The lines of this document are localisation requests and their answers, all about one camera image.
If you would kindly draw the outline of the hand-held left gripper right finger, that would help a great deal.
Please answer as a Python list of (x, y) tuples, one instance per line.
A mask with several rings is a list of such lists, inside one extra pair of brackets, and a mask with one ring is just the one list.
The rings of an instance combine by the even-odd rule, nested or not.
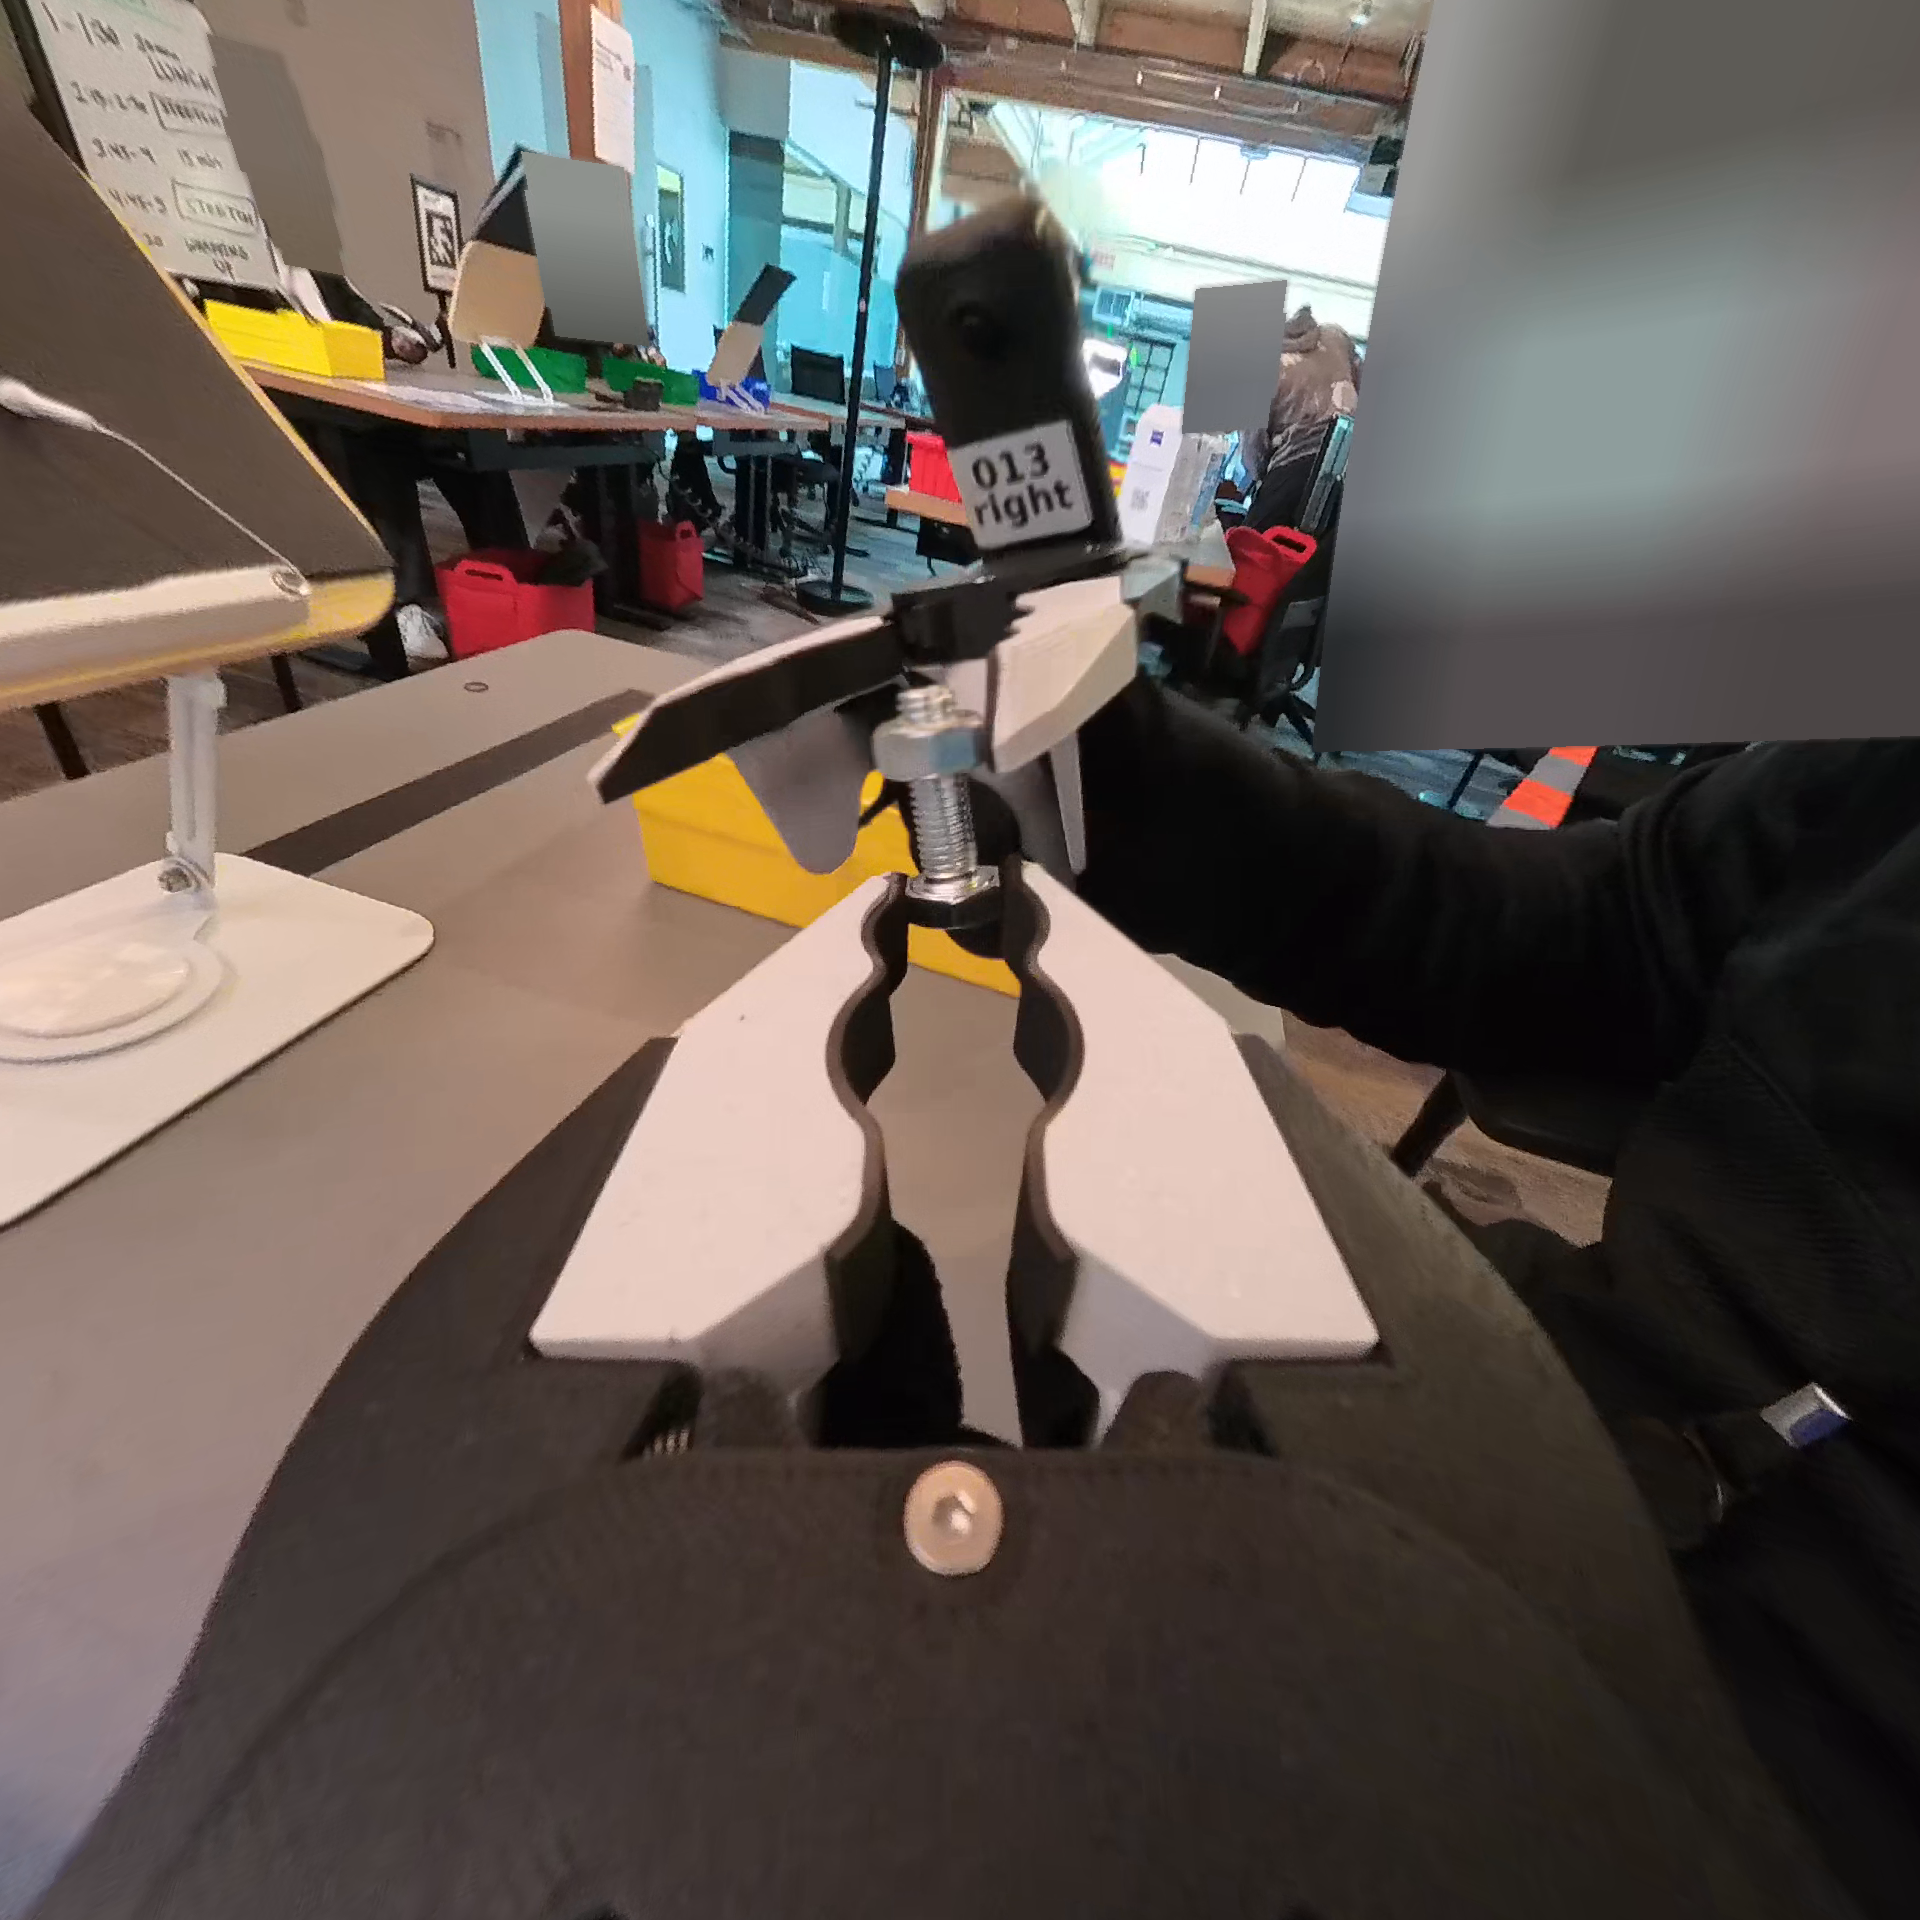
[(1356, 1362), (1381, 1329), (1267, 1101), (1277, 1055), (1038, 864), (1003, 875), (1041, 1095), (1007, 1272), (1021, 1439), (1080, 1449), (1153, 1375)]

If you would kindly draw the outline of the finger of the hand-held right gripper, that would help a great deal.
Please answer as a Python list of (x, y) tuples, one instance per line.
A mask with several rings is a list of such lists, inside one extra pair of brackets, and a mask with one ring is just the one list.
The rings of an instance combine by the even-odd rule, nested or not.
[(1120, 589), (1041, 589), (987, 659), (987, 789), (1053, 878), (1087, 868), (1083, 729), (1137, 677), (1137, 608)]
[(630, 801), (663, 781), (730, 757), (813, 717), (907, 682), (914, 672), (888, 615), (827, 622), (710, 668), (653, 701), (588, 774), (601, 804)]

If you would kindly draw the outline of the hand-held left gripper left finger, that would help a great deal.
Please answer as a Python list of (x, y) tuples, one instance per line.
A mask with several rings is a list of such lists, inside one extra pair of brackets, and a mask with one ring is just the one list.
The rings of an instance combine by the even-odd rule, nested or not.
[(806, 1402), (896, 1287), (871, 1091), (896, 1065), (903, 878), (874, 878), (661, 1055), (528, 1341), (548, 1361), (756, 1375)]

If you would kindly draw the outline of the yellow storage bin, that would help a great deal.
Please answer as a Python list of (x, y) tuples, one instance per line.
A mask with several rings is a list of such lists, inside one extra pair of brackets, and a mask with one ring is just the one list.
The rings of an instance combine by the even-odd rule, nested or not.
[(654, 887), (721, 902), (781, 925), (808, 925), (866, 881), (907, 875), (913, 844), (880, 777), (863, 789), (851, 857), (828, 875), (806, 872), (781, 839), (730, 757), (713, 757), (636, 797), (646, 872)]

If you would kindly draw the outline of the steel hex nut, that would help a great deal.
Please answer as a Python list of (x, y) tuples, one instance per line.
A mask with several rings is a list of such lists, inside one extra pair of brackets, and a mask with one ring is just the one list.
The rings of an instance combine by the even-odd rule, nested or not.
[(960, 708), (958, 717), (917, 722), (910, 717), (887, 721), (871, 741), (874, 768), (887, 781), (917, 784), (966, 777), (988, 761), (987, 722)]

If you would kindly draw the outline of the steel hex bolt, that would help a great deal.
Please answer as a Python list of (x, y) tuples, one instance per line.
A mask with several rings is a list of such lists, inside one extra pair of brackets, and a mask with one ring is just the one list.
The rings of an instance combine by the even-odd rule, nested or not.
[[(920, 682), (901, 691), (898, 717), (933, 722), (958, 717), (954, 691), (943, 682)], [(903, 784), (910, 794), (917, 847), (917, 878), (910, 891), (950, 917), (976, 911), (978, 901), (997, 891), (997, 872), (981, 857), (976, 834), (973, 774)]]

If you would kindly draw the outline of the person's right forearm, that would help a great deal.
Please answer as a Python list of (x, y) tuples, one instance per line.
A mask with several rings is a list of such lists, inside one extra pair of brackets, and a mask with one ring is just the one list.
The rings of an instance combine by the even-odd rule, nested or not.
[(1410, 1062), (1670, 1079), (1754, 911), (1738, 829), (1763, 765), (1723, 757), (1617, 822), (1530, 832), (1220, 741), (1226, 855), (1188, 957)]

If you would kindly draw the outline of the person's right hand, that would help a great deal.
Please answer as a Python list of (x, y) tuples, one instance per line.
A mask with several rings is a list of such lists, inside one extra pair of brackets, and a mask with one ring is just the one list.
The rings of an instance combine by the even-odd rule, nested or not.
[(1137, 948), (1271, 1002), (1263, 888), (1291, 852), (1291, 771), (1150, 677), (1076, 744), (1087, 814), (1078, 898)]

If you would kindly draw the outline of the black pole stand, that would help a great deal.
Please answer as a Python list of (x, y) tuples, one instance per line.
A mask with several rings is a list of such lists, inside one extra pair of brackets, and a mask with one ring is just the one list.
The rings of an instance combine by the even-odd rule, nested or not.
[(946, 51), (941, 39), (926, 28), (923, 18), (887, 7), (866, 2), (834, 2), (828, 11), (831, 38), (838, 47), (861, 55), (874, 67), (874, 108), (871, 108), (871, 141), (868, 141), (868, 181), (863, 194), (863, 238), (857, 259), (857, 312), (856, 312), (856, 337), (851, 337), (851, 371), (847, 375), (847, 421), (840, 438), (840, 481), (834, 491), (834, 509), (828, 522), (828, 575), (804, 577), (794, 587), (794, 597), (804, 612), (818, 617), (848, 617), (868, 612), (874, 605), (871, 592), (857, 589), (847, 577), (848, 559), (848, 532), (851, 532), (851, 498), (857, 491), (856, 462), (857, 462), (857, 438), (863, 418), (863, 368), (868, 365), (868, 334), (871, 334), (871, 292), (877, 278), (877, 235), (880, 235), (880, 191), (887, 175), (887, 129), (896, 101), (896, 77), (928, 75), (941, 69)]

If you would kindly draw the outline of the white carton box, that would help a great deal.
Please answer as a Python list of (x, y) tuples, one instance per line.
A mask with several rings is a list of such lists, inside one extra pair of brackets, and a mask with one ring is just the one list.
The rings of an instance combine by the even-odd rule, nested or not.
[(1163, 541), (1167, 495), (1180, 459), (1183, 408), (1154, 404), (1140, 411), (1118, 485), (1120, 534), (1134, 545)]

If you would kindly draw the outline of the black office chair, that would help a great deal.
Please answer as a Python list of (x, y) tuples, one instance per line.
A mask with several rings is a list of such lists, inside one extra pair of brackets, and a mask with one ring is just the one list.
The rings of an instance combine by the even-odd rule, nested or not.
[(1274, 722), (1317, 672), (1331, 541), (1290, 527), (1234, 527), (1226, 548), (1234, 579), (1188, 685), (1231, 701), (1240, 725)]

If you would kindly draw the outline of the white folding stand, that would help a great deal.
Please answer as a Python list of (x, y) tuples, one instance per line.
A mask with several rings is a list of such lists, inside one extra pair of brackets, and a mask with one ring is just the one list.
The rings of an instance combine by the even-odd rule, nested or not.
[(227, 688), (166, 681), (166, 855), (4, 919), (4, 1227), (418, 967), (413, 908), (218, 852)]

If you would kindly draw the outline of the orange traffic cone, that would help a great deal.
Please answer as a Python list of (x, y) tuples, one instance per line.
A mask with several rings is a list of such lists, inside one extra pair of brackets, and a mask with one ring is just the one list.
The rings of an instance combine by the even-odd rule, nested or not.
[(1488, 814), (1493, 829), (1556, 832), (1597, 761), (1597, 747), (1556, 747), (1540, 754), (1507, 801)]

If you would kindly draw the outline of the small yellow bin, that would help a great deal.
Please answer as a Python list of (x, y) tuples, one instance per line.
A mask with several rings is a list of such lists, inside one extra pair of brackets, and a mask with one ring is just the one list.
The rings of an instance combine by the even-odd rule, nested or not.
[(341, 321), (308, 321), (298, 309), (257, 309), (206, 299), (208, 331), (243, 362), (304, 378), (387, 381), (381, 329)]

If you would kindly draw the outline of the whiteboard with handwriting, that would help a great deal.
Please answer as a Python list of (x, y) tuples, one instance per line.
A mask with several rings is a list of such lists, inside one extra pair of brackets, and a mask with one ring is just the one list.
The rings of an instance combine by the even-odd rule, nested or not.
[(281, 294), (204, 11), (28, 2), (28, 21), (83, 172), (153, 262), (198, 288)]

